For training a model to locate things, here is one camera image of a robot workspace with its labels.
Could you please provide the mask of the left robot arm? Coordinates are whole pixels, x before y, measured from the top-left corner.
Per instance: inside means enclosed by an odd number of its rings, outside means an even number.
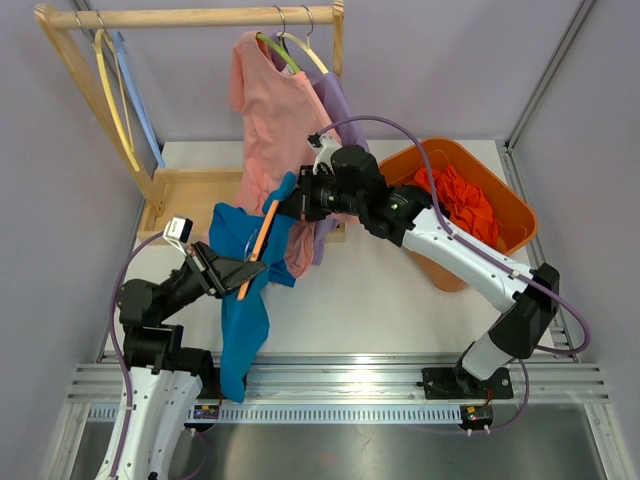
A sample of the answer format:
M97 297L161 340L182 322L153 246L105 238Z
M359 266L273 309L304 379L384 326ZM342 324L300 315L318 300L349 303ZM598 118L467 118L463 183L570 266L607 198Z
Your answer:
M124 340L116 355L123 386L99 479L165 479L188 414L220 374L209 351L182 346L167 319L202 296L223 299L266 267L222 256L197 241L161 283L130 279L112 296Z

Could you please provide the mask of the orange t shirt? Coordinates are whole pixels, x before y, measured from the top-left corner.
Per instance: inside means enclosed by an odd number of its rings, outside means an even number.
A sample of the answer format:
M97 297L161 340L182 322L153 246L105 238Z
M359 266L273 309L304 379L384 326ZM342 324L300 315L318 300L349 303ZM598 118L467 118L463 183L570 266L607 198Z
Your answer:
M499 227L484 191L467 181L453 166L432 171L437 198L451 221L486 245L498 247Z

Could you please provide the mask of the orange tan hanger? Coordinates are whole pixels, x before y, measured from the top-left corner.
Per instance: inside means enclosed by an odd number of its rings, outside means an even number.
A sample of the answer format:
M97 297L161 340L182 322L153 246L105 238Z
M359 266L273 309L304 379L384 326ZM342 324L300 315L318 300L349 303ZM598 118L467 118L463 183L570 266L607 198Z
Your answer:
M265 264L265 271L253 281L247 282L240 287L237 300L244 304L253 302L268 283L269 273L274 262L280 256L283 244L283 232L280 225L280 218L276 213L278 200L272 200L263 218L262 225L258 231L249 261L260 261Z

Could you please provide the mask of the blue t shirt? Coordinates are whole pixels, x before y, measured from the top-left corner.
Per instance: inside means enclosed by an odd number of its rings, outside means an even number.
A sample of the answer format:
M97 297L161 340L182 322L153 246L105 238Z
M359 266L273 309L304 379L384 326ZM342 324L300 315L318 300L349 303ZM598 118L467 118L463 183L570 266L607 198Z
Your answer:
M221 300L222 353L220 389L233 402L245 399L244 377L269 334L269 317L262 291L270 281L292 287L295 279L285 264L289 233L295 220L270 209L288 198L296 186L296 175L285 174L262 207L260 216L250 215L240 207L218 203L213 209L209 228L209 246L225 257L251 263L251 251L260 248L257 261L264 270Z

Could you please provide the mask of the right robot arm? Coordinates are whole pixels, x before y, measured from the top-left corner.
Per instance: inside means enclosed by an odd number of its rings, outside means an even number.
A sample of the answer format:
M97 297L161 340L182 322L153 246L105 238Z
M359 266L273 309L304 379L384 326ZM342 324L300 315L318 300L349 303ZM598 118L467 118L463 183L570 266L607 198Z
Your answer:
M486 333L452 367L426 367L428 399L513 398L507 364L529 358L559 307L559 272L502 256L440 217L432 197L413 185L389 186L373 155L360 146L321 147L300 168L281 215L318 222L331 214L355 217L373 236L417 253L479 291L499 312Z

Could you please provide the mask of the yellow hanger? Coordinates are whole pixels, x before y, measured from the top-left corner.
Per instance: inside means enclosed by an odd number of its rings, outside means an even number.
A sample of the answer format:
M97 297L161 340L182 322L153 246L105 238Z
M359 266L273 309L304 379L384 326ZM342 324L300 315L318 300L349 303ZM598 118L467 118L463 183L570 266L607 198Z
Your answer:
M125 158L133 169L134 173L141 171L141 166L137 160L135 143L131 128L130 115L127 107L125 86L119 61L116 58L115 42L109 32L103 27L94 34L93 49L98 67L100 82L107 102L109 113L114 124L117 138L125 153ZM114 60L115 79L117 80L118 93L120 95L121 109L118 108L114 89L111 86L109 73L107 72L106 51Z

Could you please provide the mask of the light blue hanger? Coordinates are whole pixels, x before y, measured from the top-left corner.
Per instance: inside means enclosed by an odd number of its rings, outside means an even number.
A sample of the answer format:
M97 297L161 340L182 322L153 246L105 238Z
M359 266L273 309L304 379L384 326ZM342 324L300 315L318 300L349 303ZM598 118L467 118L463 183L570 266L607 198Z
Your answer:
M96 16L100 24L100 29L102 28L102 25L103 25L103 27L107 30L99 12L96 13ZM127 99L127 107L128 107L128 104L131 104L133 106L134 113L140 123L143 134L147 141L147 144L150 147L150 150L153 154L154 160L156 162L156 166L160 168L165 168L166 162L162 156L160 144L153 130L153 126L152 126L150 117L147 113L143 98L137 88L137 84L134 80L134 77L131 71L129 70L129 66L127 63L127 51L124 45L124 37L120 32L116 32L114 35L111 35L111 36L115 42L116 58L119 61L120 69L123 76L126 99Z

